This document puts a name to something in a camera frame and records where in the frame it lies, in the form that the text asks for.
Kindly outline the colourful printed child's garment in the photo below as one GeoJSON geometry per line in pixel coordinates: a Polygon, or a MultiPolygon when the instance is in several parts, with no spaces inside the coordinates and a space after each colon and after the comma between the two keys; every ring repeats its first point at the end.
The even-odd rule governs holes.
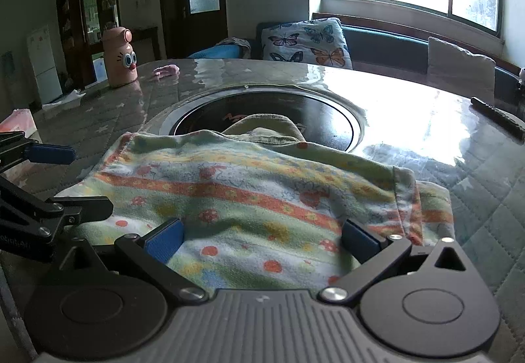
{"type": "Polygon", "coordinates": [[[184,242],[167,266],[210,292],[333,284],[358,265],[341,245],[347,220],[417,246],[455,234],[446,189],[308,142],[282,118],[245,118],[224,132],[126,133],[64,195],[113,203],[107,220],[76,227],[94,245],[181,220],[184,242]]]}

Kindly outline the pink tissue pack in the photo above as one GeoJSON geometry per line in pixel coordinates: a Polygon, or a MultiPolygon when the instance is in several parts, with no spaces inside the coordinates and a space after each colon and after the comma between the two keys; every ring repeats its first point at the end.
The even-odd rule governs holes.
{"type": "Polygon", "coordinates": [[[30,109],[15,109],[0,124],[0,132],[23,132],[26,138],[42,142],[30,109]]]}

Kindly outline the loose white tissue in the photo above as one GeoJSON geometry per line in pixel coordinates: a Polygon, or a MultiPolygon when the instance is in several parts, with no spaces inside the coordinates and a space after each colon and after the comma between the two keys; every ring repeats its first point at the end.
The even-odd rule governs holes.
{"type": "Polygon", "coordinates": [[[43,105],[43,107],[44,108],[50,108],[50,107],[54,107],[54,106],[67,105],[67,104],[72,104],[72,105],[78,106],[80,104],[80,101],[82,100],[82,98],[84,96],[85,96],[85,92],[78,91],[78,90],[74,89],[69,94],[64,95],[64,96],[60,96],[55,101],[45,103],[43,105]]]}

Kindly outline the white refrigerator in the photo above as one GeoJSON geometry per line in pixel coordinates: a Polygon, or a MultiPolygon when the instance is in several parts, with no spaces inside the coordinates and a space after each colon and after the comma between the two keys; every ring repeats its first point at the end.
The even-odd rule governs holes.
{"type": "Polygon", "coordinates": [[[41,104],[47,104],[62,96],[59,75],[56,69],[47,25],[27,36],[30,63],[41,104]]]}

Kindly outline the pink cartoon water bottle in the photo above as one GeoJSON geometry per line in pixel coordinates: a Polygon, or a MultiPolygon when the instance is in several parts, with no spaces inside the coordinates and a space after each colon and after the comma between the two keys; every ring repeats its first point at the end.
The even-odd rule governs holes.
{"type": "Polygon", "coordinates": [[[103,56],[110,87],[122,87],[138,78],[137,56],[131,41],[132,33],[125,27],[103,32],[103,56]]]}

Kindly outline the dark wooden display cabinet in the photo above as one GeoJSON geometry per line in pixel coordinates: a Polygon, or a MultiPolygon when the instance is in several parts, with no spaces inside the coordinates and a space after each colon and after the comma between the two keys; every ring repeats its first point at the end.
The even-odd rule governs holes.
{"type": "Polygon", "coordinates": [[[102,37],[119,27],[118,0],[56,0],[67,89],[83,89],[98,79],[103,66],[102,37]]]}

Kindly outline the pink hair scrunchie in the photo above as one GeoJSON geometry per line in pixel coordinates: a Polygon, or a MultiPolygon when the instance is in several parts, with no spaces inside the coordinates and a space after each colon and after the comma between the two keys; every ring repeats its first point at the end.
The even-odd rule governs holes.
{"type": "Polygon", "coordinates": [[[170,76],[175,76],[175,78],[178,78],[179,75],[180,75],[180,68],[174,63],[170,63],[167,65],[157,67],[152,72],[152,77],[156,79],[166,78],[170,76]]]}

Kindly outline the dark wooden side table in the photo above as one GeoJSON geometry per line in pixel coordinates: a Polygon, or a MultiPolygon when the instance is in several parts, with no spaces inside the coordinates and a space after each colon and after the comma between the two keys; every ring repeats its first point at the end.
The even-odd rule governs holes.
{"type": "Polygon", "coordinates": [[[131,29],[132,46],[138,56],[138,64],[143,65],[161,59],[158,40],[158,27],[131,29]]]}

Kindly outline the plain white cushion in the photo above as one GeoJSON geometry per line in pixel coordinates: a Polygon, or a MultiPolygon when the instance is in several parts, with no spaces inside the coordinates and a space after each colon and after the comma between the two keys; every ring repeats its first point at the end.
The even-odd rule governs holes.
{"type": "Polygon", "coordinates": [[[444,40],[428,38],[427,85],[467,98],[495,102],[496,63],[444,40]]]}

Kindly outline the teal bench sofa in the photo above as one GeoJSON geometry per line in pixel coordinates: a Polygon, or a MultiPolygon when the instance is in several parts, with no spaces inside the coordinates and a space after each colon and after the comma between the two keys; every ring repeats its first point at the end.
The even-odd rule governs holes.
{"type": "MultiPolygon", "coordinates": [[[[279,24],[283,23],[259,23],[256,26],[256,45],[252,49],[254,57],[263,59],[262,30],[279,24]]],[[[343,24],[342,28],[353,70],[389,75],[427,85],[428,38],[432,36],[426,39],[412,38],[393,32],[343,24]]],[[[497,65],[494,100],[493,104],[497,108],[519,117],[524,116],[524,84],[517,75],[497,65]]]]}

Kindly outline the butterfly print pillow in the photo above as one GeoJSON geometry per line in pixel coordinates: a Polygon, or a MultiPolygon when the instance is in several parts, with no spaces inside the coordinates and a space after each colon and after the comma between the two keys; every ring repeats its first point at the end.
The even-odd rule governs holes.
{"type": "Polygon", "coordinates": [[[353,69],[341,22],[335,17],[265,28],[261,43],[264,60],[353,69]]]}

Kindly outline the blue folded blanket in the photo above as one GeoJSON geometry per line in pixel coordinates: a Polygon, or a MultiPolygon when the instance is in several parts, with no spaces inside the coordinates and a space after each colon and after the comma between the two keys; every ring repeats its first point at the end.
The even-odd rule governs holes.
{"type": "Polygon", "coordinates": [[[206,48],[190,55],[190,59],[249,59],[251,44],[243,38],[224,38],[211,48],[206,48]]]}

